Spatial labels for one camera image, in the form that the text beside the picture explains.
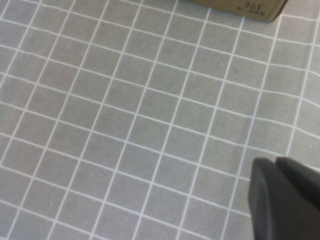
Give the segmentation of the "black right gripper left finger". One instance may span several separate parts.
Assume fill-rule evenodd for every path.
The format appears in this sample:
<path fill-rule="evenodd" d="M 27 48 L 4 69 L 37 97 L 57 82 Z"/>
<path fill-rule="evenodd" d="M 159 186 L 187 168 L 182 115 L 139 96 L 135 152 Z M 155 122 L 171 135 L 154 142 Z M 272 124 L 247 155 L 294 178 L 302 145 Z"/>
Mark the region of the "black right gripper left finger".
<path fill-rule="evenodd" d="M 320 238 L 320 207 L 303 198 L 268 158 L 253 160 L 248 205 L 256 240 Z"/>

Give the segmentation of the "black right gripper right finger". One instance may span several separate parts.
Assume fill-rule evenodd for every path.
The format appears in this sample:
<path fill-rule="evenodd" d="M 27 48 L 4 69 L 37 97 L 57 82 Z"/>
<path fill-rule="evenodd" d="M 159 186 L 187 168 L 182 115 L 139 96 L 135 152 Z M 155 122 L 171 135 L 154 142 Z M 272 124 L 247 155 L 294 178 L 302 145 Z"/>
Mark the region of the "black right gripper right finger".
<path fill-rule="evenodd" d="M 320 174 L 289 157 L 277 157 L 276 166 L 307 201 L 320 207 Z"/>

